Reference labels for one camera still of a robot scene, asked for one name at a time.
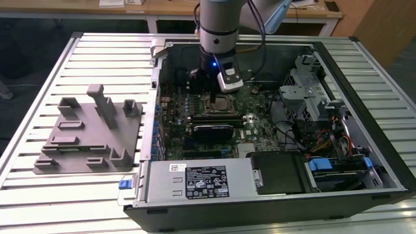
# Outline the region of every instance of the sticker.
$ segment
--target sticker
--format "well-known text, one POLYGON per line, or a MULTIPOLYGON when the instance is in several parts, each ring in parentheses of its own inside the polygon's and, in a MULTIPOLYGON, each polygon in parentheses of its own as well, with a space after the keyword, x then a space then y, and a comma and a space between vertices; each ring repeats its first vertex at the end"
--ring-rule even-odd
POLYGON ((230 197, 226 166, 188 167, 186 189, 188 199, 230 197))
POLYGON ((126 12, 131 14, 144 14, 144 11, 126 11, 126 12))
POLYGON ((184 172, 186 168, 187 168, 187 164, 170 164, 171 172, 184 172))

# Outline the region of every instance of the desk leg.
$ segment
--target desk leg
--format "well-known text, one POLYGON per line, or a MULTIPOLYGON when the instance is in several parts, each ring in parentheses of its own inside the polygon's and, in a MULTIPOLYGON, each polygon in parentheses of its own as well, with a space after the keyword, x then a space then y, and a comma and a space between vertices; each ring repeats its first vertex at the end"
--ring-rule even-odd
POLYGON ((158 33, 158 16, 146 16, 148 22, 150 33, 158 33))
POLYGON ((331 34, 336 28, 338 23, 339 19, 328 19, 323 29, 320 30, 319 36, 331 37, 331 34))

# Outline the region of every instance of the motherboard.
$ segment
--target motherboard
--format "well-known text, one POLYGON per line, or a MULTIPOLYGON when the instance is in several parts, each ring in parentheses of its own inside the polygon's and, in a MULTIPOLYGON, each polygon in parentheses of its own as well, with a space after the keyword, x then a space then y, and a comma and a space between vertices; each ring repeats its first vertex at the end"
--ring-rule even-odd
POLYGON ((166 160, 246 157, 252 151, 278 151, 270 117, 271 92, 255 84, 235 94, 191 94, 166 88, 166 160))

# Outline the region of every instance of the white table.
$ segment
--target white table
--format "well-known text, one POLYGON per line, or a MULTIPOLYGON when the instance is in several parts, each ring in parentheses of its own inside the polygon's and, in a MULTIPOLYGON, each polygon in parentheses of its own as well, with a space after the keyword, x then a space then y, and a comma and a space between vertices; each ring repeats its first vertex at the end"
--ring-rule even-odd
MULTIPOLYGON (((104 84, 114 102, 135 99, 147 111, 151 76, 151 41, 155 38, 196 39, 192 35, 88 34, 71 38, 39 92, 23 123, 0 158, 0 229, 11 233, 123 233, 144 234, 119 206, 119 180, 128 173, 35 175, 34 163, 58 119, 63 97, 94 102, 84 94, 91 83, 104 84)), ((242 36, 254 40, 258 36, 242 36)), ((270 37, 268 40, 322 41, 342 68, 382 129, 416 174, 416 106, 360 43, 348 38, 270 37)), ((140 129, 136 148, 142 148, 140 129)), ((131 201, 132 194, 124 194, 131 201)), ((415 233, 416 202, 383 205, 338 220, 256 225, 183 232, 188 234, 242 233, 307 234, 415 233)))

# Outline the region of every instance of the wooden table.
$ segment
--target wooden table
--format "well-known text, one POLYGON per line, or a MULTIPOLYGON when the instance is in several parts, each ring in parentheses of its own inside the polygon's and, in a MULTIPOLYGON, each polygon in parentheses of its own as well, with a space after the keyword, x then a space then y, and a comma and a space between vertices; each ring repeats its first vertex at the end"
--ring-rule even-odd
MULTIPOLYGON (((0 17, 146 20, 150 33, 158 33, 158 20, 194 20, 195 5, 192 0, 147 0, 144 5, 100 9, 99 0, 0 0, 0 17)), ((290 9, 284 22, 324 24, 319 35, 331 36, 343 13, 328 11, 323 0, 319 6, 322 9, 290 9)))

